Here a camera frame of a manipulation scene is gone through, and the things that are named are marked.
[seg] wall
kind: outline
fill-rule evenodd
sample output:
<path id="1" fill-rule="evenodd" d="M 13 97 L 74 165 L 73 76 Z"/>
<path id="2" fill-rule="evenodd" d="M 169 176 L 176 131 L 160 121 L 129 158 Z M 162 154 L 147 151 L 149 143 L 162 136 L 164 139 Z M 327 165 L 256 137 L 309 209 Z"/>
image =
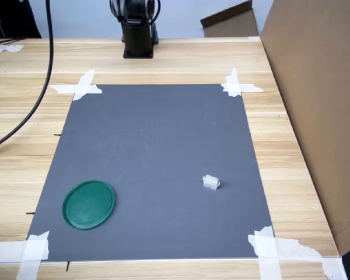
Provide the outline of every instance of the wall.
<path id="1" fill-rule="evenodd" d="M 244 0 L 162 0 L 157 29 L 160 38 L 204 37 L 200 19 Z M 273 0 L 253 0 L 258 29 L 263 28 Z M 30 0 L 43 38 L 48 37 L 45 1 Z M 110 11 L 109 0 L 51 0 L 55 38 L 120 38 L 121 26 Z"/>

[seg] white tape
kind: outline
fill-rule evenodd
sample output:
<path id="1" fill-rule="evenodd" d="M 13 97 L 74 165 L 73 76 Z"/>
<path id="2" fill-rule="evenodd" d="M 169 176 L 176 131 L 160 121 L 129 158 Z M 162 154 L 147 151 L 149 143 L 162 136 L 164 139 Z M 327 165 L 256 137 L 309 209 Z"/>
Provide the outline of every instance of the white tape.
<path id="1" fill-rule="evenodd" d="M 322 263 L 324 275 L 329 280 L 347 280 L 341 258 L 323 258 L 315 249 L 300 245 L 298 240 L 275 238 L 272 227 L 248 235 L 248 241 L 258 256 L 261 279 L 281 280 L 279 260 L 296 260 Z"/>
<path id="2" fill-rule="evenodd" d="M 249 40 L 251 40 L 251 41 L 261 41 L 261 37 L 259 37 L 259 36 L 250 36 Z"/>
<path id="3" fill-rule="evenodd" d="M 241 92 L 263 92 L 262 88 L 254 86 L 252 83 L 239 83 L 237 70 L 232 69 L 232 73 L 226 76 L 226 83 L 221 84 L 224 92 L 228 92 L 229 96 L 236 97 L 241 95 Z"/>
<path id="4" fill-rule="evenodd" d="M 48 259 L 48 235 L 30 235 L 27 241 L 0 242 L 0 263 L 19 263 L 17 280 L 36 280 L 41 260 Z"/>
<path id="5" fill-rule="evenodd" d="M 103 91 L 96 85 L 91 85 L 95 70 L 90 70 L 80 77 L 77 85 L 50 85 L 51 88 L 58 91 L 59 95 L 74 93 L 73 101 L 81 99 L 89 93 L 101 94 Z"/>
<path id="6" fill-rule="evenodd" d="M 23 48 L 23 45 L 3 45 L 0 44 L 0 53 L 3 51 L 9 51 L 10 53 L 16 53 Z"/>
<path id="7" fill-rule="evenodd" d="M 75 93 L 77 85 L 50 85 L 50 87 L 57 90 L 59 95 L 68 95 L 70 93 Z M 103 91 L 96 85 L 90 85 L 88 94 L 89 93 L 103 93 Z"/>

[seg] cardboard box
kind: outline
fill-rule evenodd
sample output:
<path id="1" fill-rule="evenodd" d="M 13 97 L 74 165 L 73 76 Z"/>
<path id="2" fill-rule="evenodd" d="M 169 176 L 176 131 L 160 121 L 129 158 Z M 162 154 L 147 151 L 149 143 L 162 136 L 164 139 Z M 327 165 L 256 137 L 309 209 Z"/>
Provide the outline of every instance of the cardboard box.
<path id="1" fill-rule="evenodd" d="M 350 0 L 275 0 L 261 34 L 340 254 L 350 250 Z"/>

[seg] wooden table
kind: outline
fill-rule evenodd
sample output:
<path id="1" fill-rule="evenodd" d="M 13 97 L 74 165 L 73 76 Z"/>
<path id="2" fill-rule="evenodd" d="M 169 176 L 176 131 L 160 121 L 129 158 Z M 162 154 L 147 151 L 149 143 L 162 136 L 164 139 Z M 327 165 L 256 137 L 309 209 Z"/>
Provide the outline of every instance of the wooden table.
<path id="1" fill-rule="evenodd" d="M 26 40 L 0 54 L 0 138 L 36 101 L 46 76 L 47 40 Z M 56 40 L 51 84 L 75 85 L 95 69 L 94 84 L 224 83 L 236 68 L 240 83 L 263 93 L 243 100 L 277 237 L 297 239 L 337 256 L 330 228 L 281 100 L 263 45 L 248 38 L 162 40 L 154 59 L 123 59 L 118 40 Z M 0 242 L 25 240 L 72 96 L 48 88 L 29 122 L 0 146 Z M 18 266 L 0 265 L 0 279 Z M 38 279 L 260 279 L 257 259 L 42 263 Z M 281 261 L 283 279 L 325 279 L 320 263 Z"/>

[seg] green lid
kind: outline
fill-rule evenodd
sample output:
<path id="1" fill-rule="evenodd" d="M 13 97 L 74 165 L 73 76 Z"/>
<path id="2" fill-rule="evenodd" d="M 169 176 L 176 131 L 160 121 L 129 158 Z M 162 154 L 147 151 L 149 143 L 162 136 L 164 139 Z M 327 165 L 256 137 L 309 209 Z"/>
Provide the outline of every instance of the green lid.
<path id="1" fill-rule="evenodd" d="M 80 230 L 104 223 L 116 204 L 113 189 L 101 181 L 87 181 L 73 188 L 64 200 L 62 215 L 66 223 Z"/>

